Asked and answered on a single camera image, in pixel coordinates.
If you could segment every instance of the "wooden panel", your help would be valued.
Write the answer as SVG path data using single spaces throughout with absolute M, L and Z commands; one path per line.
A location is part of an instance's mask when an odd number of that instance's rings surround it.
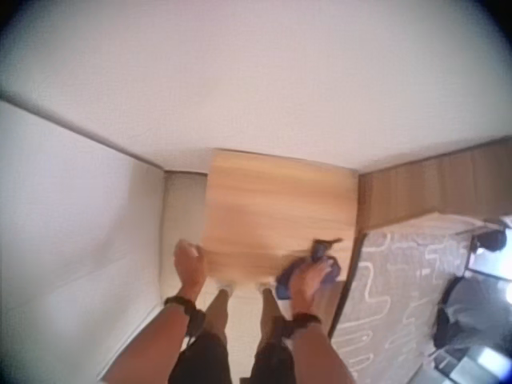
M 435 160 L 363 174 L 360 180 L 358 225 L 364 231 L 403 222 L 438 207 Z
M 512 214 L 512 139 L 364 174 L 360 179 L 361 230 L 385 227 L 454 233 L 470 223 L 461 221 L 462 216 L 476 219 L 477 226 L 483 219 Z M 448 216 L 433 219 L 430 214 Z
M 512 139 L 471 151 L 477 204 L 481 218 L 512 214 Z
M 465 214 L 477 204 L 471 151 L 441 156 L 437 159 L 442 200 L 439 210 L 446 214 Z
M 346 277 L 358 197 L 351 170 L 288 158 L 218 151 L 208 176 L 206 248 L 209 274 L 268 281 L 316 238 L 341 237 L 332 250 Z

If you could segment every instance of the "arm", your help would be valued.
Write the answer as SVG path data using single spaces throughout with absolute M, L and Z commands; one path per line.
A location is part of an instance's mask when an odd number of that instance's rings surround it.
M 292 314 L 315 314 L 314 293 L 329 271 L 326 263 L 307 264 L 290 281 Z M 292 354 L 298 384 L 353 384 L 354 379 L 319 324 L 309 324 L 293 336 Z
M 180 240 L 174 250 L 174 265 L 182 282 L 178 295 L 195 302 L 206 280 L 200 249 Z M 178 360 L 188 322 L 181 306 L 166 306 L 115 359 L 103 381 L 167 382 Z

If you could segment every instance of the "wooden cabinet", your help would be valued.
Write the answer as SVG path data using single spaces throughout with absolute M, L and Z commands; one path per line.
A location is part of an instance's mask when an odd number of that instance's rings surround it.
M 360 176 L 358 228 L 457 233 L 512 214 L 512 139 Z

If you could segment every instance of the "fingers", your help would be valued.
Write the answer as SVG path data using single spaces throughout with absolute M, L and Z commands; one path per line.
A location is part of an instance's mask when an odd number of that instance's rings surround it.
M 314 266 L 314 280 L 315 280 L 315 283 L 320 285 L 320 283 L 322 282 L 323 278 L 326 276 L 326 274 L 328 274 L 330 271 L 330 265 L 327 261 L 322 261 L 322 262 L 319 262 L 317 263 L 315 266 Z
M 323 278 L 326 274 L 329 273 L 331 262 L 330 260 L 322 260 L 321 262 L 316 263 L 308 262 L 304 265 L 304 267 L 307 269 L 308 274 L 313 274 Z
M 195 251 L 198 254 L 199 261 L 204 262 L 204 260 L 205 260 L 205 253 L 204 253 L 203 248 L 201 248 L 200 246 L 195 246 Z
M 295 271 L 296 274 L 307 274 L 309 270 L 314 267 L 314 264 L 312 262 L 304 262 L 297 268 Z
M 180 258 L 183 256 L 193 256 L 196 258 L 201 257 L 201 252 L 198 249 L 199 247 L 187 240 L 180 238 L 176 243 L 176 247 L 174 248 L 174 256 L 176 258 Z

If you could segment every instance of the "hand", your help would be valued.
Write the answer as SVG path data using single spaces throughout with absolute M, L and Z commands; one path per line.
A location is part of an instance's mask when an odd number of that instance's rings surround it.
M 206 280 L 205 258 L 201 249 L 180 239 L 174 248 L 174 266 L 182 282 L 178 295 L 195 302 Z
M 293 314 L 313 313 L 314 294 L 329 272 L 328 261 L 307 262 L 301 265 L 290 280 L 291 310 Z

